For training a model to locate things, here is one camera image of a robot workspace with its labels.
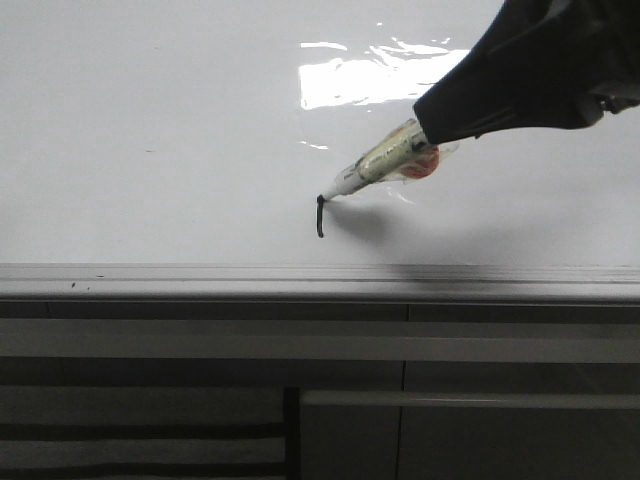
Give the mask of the black marker-holding gripper finger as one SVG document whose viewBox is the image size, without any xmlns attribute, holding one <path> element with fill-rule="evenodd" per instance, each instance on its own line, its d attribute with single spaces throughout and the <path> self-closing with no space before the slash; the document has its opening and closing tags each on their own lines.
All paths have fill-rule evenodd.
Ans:
<svg viewBox="0 0 640 480">
<path fill-rule="evenodd" d="M 518 128 L 588 128 L 639 104 L 636 1 L 506 1 L 413 106 L 432 144 Z"/>
</svg>

